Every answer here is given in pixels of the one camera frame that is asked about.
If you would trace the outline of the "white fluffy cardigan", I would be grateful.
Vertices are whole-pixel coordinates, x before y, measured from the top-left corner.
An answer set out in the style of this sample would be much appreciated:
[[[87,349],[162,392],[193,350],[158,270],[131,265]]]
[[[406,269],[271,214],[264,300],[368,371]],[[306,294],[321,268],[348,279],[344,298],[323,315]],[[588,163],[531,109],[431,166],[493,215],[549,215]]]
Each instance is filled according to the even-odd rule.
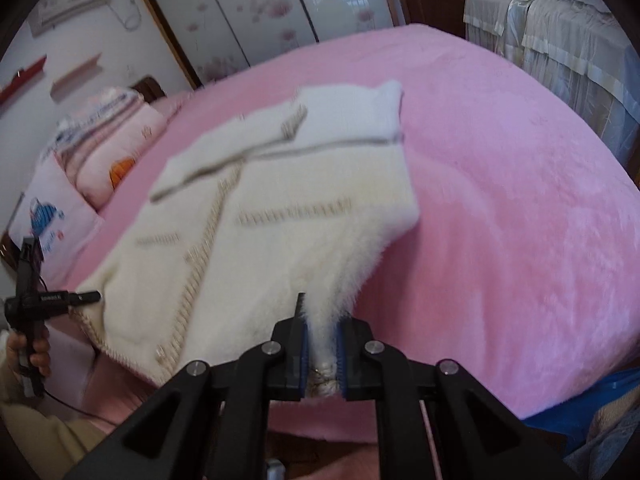
[[[402,89],[300,89],[235,117],[166,162],[137,218],[81,284],[74,318],[154,385],[221,364],[300,313],[304,391],[337,389],[335,331],[385,249],[419,220],[400,125]]]

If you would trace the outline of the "white pillow with blue print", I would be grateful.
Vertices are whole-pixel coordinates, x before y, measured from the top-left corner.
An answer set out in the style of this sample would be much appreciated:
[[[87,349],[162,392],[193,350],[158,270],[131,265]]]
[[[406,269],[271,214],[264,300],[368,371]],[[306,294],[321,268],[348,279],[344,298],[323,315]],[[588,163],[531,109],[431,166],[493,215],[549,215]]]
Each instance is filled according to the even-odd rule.
[[[67,179],[58,160],[48,156],[18,202],[8,226],[10,240],[21,248],[37,237],[43,253],[40,275],[49,288],[62,288],[79,255],[103,220]]]

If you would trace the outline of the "pink pillow with orange print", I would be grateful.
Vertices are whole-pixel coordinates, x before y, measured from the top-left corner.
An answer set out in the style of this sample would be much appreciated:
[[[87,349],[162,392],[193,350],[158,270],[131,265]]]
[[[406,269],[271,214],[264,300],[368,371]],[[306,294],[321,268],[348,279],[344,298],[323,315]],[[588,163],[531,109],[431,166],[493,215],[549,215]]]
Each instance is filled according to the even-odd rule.
[[[162,113],[142,104],[115,125],[107,124],[82,141],[64,162],[67,179],[95,210],[102,209],[166,127]]]

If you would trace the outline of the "folded floral quilt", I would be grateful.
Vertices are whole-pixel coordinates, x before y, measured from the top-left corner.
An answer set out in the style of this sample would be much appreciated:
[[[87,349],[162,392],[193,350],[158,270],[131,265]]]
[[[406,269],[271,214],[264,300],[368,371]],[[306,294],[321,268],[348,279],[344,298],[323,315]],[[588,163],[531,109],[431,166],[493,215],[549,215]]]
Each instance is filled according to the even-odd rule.
[[[51,139],[41,151],[39,161],[49,155],[67,155],[88,139],[96,130],[114,119],[122,118],[126,112],[144,103],[144,97],[134,89],[106,87],[90,96],[78,110],[61,118],[56,124]]]

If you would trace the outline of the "pink bed blanket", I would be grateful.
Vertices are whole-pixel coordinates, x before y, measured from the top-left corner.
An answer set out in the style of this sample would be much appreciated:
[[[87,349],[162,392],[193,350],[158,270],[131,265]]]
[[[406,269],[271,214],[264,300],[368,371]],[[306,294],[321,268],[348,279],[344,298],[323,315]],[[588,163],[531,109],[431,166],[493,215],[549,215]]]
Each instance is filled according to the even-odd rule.
[[[424,25],[300,48],[198,90],[107,203],[67,288],[93,274],[171,157],[300,89],[401,85],[420,216],[352,312],[409,359],[452,359],[519,418],[577,396],[639,343],[639,192],[589,126],[500,56]],[[374,408],[280,403],[272,430],[372,442]]]

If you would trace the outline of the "dark wooden headboard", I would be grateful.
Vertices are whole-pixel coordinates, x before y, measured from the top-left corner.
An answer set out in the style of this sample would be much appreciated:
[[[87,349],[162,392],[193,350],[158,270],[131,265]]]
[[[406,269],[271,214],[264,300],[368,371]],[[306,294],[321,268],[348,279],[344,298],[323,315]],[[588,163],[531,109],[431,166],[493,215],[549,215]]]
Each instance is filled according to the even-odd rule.
[[[130,87],[131,90],[138,92],[142,95],[145,103],[152,104],[161,98],[166,96],[165,91],[162,89],[157,80],[152,76],[145,76],[138,80]]]

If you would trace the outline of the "floral sliding wardrobe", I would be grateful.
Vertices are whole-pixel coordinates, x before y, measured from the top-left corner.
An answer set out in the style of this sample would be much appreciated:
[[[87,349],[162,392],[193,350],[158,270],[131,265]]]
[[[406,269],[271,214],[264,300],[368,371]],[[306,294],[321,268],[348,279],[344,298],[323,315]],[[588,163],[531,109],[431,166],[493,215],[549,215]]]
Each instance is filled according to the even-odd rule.
[[[143,0],[192,88],[292,50],[404,24],[399,0]]]

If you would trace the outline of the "covered piano with lace cloth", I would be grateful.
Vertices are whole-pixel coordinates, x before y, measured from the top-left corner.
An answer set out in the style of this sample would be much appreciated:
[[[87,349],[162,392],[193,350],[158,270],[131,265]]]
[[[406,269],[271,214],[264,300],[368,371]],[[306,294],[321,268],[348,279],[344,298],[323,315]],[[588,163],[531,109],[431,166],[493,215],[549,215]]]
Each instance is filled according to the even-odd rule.
[[[534,77],[622,165],[639,137],[639,55],[603,0],[465,0],[465,37]]]

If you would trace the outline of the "pink wall shelf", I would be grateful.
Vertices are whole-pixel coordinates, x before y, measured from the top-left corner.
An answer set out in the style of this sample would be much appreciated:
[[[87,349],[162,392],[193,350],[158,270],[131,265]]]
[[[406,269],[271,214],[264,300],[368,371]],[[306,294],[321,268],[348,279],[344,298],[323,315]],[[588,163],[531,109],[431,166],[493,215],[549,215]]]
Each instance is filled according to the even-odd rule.
[[[52,82],[49,96],[54,102],[60,102],[70,93],[82,87],[89,80],[103,72],[100,65],[102,53],[99,52],[84,62],[77,64]]]

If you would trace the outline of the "red wall shelf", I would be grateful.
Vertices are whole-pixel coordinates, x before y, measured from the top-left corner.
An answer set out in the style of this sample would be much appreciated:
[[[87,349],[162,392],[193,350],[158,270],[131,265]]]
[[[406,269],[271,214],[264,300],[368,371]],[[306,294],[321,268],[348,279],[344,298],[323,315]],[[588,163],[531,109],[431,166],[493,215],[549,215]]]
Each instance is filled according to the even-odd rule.
[[[25,84],[28,84],[29,81],[38,76],[43,72],[44,64],[46,64],[47,55],[43,55],[41,58],[27,68],[20,68],[13,76],[13,78],[6,84],[0,92],[0,105],[3,105],[7,100],[11,99],[12,96],[21,88],[24,87]]]

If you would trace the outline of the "white wall air conditioner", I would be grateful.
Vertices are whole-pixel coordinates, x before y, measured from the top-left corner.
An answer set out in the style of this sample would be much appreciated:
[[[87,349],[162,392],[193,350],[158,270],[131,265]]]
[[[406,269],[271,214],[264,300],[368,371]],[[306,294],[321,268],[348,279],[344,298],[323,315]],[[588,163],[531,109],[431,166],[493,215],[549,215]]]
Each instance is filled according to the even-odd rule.
[[[38,37],[51,28],[111,0],[40,0],[27,19],[32,36]]]

